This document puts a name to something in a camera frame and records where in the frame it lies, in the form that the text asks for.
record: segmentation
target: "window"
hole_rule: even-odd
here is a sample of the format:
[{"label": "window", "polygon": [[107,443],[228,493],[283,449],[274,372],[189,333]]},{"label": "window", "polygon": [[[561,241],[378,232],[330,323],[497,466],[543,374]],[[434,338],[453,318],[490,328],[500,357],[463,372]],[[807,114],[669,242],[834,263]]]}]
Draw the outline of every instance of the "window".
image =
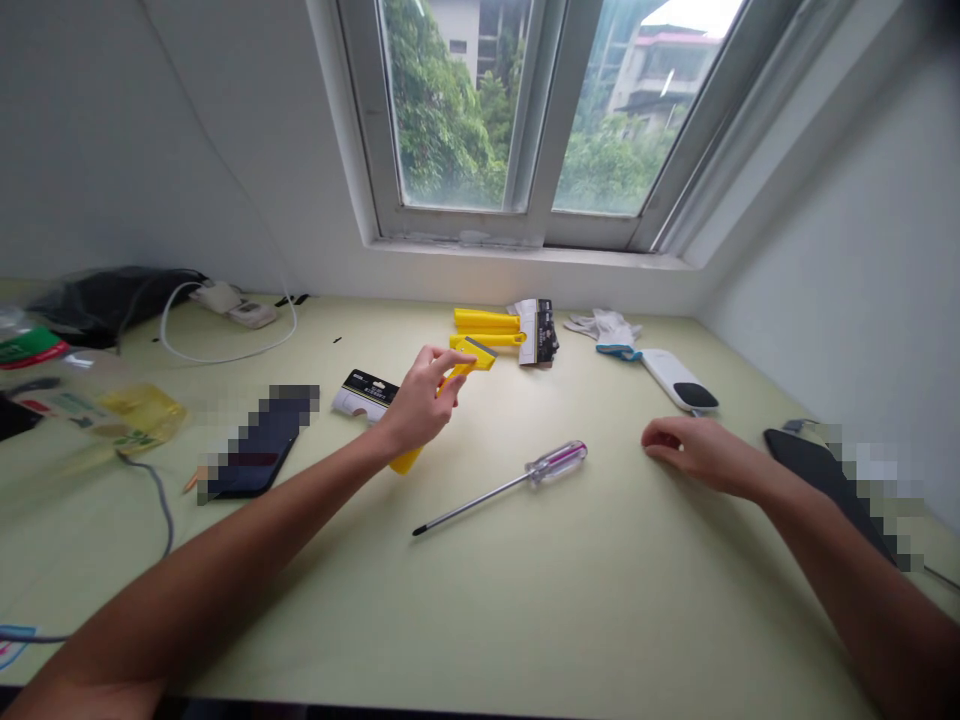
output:
[{"label": "window", "polygon": [[339,0],[380,234],[662,250],[801,2]]}]

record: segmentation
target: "window frame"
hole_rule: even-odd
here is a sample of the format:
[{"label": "window frame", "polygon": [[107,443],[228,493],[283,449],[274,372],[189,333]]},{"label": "window frame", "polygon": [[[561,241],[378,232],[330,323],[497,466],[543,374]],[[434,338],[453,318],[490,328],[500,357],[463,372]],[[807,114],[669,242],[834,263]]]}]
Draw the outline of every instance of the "window frame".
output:
[{"label": "window frame", "polygon": [[[661,252],[662,238],[803,0],[746,0],[636,216],[554,210],[603,0],[532,0],[500,211],[406,206],[377,0],[338,0],[377,223],[388,240]],[[550,148],[550,152],[541,149]],[[529,197],[526,207],[519,198]]]}]

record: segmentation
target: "person's right hand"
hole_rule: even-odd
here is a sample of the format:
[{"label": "person's right hand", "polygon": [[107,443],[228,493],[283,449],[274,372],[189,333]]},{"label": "person's right hand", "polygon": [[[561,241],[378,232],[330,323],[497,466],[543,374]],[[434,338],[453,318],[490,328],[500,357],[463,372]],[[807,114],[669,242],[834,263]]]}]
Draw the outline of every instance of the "person's right hand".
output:
[{"label": "person's right hand", "polygon": [[647,455],[663,460],[708,487],[758,500],[783,467],[709,418],[653,420],[640,440]]},{"label": "person's right hand", "polygon": [[423,447],[450,422],[453,408],[457,406],[457,395],[467,376],[458,375],[450,380],[439,396],[437,388],[444,381],[444,373],[454,365],[471,365],[476,361],[475,355],[433,345],[423,346],[390,408],[373,428],[394,455]]}]

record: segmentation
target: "yellow plastic handle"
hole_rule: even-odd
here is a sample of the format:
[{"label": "yellow plastic handle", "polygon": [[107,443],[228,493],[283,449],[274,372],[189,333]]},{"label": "yellow plastic handle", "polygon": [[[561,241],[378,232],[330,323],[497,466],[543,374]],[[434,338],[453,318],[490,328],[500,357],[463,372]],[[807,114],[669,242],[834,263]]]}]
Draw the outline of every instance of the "yellow plastic handle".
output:
[{"label": "yellow plastic handle", "polygon": [[[469,338],[463,338],[463,340],[457,343],[457,346],[454,348],[454,350],[462,352],[466,355],[475,355],[477,357],[477,361],[470,365],[454,365],[453,370],[450,371],[450,374],[447,375],[443,383],[440,385],[440,389],[437,390],[438,397],[440,396],[440,393],[443,392],[443,389],[447,386],[447,383],[457,375],[469,375],[474,370],[489,370],[493,367],[493,363],[497,360],[497,353],[488,348],[479,347],[473,342],[473,339],[473,336]],[[406,455],[401,455],[392,463],[390,463],[391,469],[400,475],[406,475],[408,472],[410,472],[410,468],[413,467],[413,464],[417,461],[417,458],[420,457],[421,450],[423,450],[423,448],[419,447],[416,450],[411,450]]]},{"label": "yellow plastic handle", "polygon": [[504,313],[491,313],[485,310],[467,310],[455,308],[453,322],[461,333],[469,334],[473,329],[482,329],[494,334],[509,335],[520,331],[520,317]]},{"label": "yellow plastic handle", "polygon": [[[451,335],[450,347],[456,348],[457,345],[466,339],[466,337],[467,335]],[[496,335],[479,335],[476,333],[470,333],[469,337],[479,343],[489,345],[490,347],[510,347],[514,345],[523,345],[523,343],[527,340],[526,333],[516,333],[515,335],[504,335],[503,333]]]},{"label": "yellow plastic handle", "polygon": [[[451,378],[454,378],[457,375],[469,375],[473,370],[473,365],[454,365],[453,370],[449,375],[447,375],[447,378],[443,381],[440,389],[437,390],[437,397],[440,397],[440,393],[443,392],[443,389],[447,386],[447,383],[450,382]],[[410,468],[413,467],[413,464],[417,461],[417,458],[420,457],[422,450],[423,448],[419,447],[416,450],[411,450],[405,455],[401,455],[392,463],[390,463],[390,469],[398,475],[406,475],[408,472],[410,472]]]}]

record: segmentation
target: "tree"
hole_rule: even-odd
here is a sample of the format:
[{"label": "tree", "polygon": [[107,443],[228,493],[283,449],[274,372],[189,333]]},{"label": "tree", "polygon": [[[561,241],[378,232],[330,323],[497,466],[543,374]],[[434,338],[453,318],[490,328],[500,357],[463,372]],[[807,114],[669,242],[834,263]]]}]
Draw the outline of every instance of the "tree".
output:
[{"label": "tree", "polygon": [[[636,23],[664,0],[608,2],[611,12],[605,5],[598,38],[606,38],[614,25],[632,36]],[[478,90],[466,65],[447,51],[427,0],[384,0],[383,8],[407,201],[499,209],[523,66],[523,39],[509,31],[501,36],[495,69],[481,78]],[[591,63],[605,47],[605,42],[594,43]],[[555,206],[559,208],[635,214],[673,146],[685,107],[674,108],[667,127],[648,132],[643,119],[608,113],[609,94],[609,84],[588,73],[557,187]]]},{"label": "tree", "polygon": [[[505,170],[501,173],[469,70],[450,57],[426,1],[386,0],[383,8],[408,199],[499,207]],[[504,177],[499,193],[498,174]]]}]

